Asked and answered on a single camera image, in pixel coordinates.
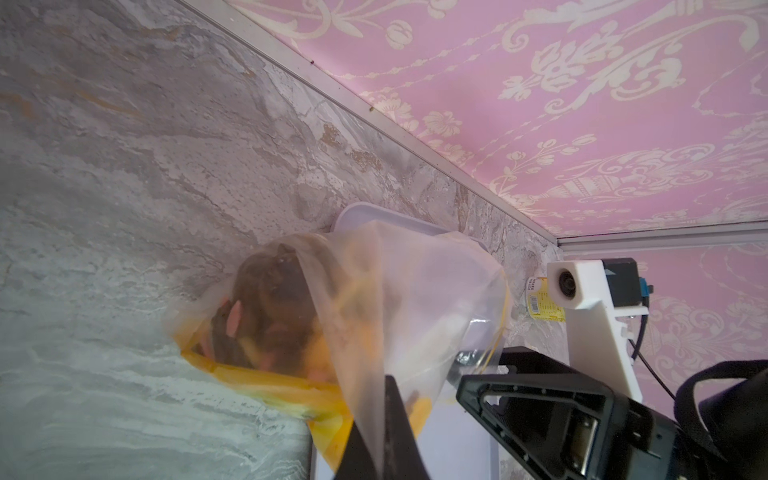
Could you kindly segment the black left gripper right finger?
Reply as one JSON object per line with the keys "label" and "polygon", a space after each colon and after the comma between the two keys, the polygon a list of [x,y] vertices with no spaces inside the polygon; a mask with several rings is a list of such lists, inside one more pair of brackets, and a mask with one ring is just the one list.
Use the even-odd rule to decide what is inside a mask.
{"label": "black left gripper right finger", "polygon": [[429,480],[396,380],[385,377],[383,479]]}

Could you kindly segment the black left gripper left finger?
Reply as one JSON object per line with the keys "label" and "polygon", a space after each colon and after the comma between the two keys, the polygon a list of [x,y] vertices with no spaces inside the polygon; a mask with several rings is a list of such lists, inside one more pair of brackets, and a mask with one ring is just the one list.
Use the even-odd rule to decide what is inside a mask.
{"label": "black left gripper left finger", "polygon": [[378,473],[367,446],[355,423],[335,473],[334,480],[377,480]]}

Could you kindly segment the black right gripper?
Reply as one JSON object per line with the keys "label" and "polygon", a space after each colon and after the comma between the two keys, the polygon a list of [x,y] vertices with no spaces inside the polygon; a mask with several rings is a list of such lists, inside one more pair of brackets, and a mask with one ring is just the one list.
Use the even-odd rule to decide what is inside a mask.
{"label": "black right gripper", "polygon": [[459,404],[535,479],[764,479],[767,363],[727,361],[678,389],[667,417],[524,347],[465,375]]}

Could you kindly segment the clear ziploc bag of cookies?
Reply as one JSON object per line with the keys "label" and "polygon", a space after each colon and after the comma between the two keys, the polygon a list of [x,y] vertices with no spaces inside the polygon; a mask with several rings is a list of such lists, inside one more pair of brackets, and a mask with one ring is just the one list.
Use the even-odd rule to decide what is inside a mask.
{"label": "clear ziploc bag of cookies", "polygon": [[418,434],[451,373],[497,362],[511,303],[502,266],[472,239],[372,221],[257,247],[173,303],[166,325],[193,367],[304,420],[332,468],[357,436],[382,477],[387,381]]}

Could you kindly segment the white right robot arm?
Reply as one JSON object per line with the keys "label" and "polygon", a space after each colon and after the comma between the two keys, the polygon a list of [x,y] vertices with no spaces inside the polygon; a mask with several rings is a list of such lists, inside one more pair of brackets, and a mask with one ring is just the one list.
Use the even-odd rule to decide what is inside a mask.
{"label": "white right robot arm", "polygon": [[503,374],[467,375],[457,399],[536,479],[763,479],[767,364],[725,361],[677,390],[674,413],[636,392],[622,324],[603,305],[572,310],[570,359],[524,347]]}

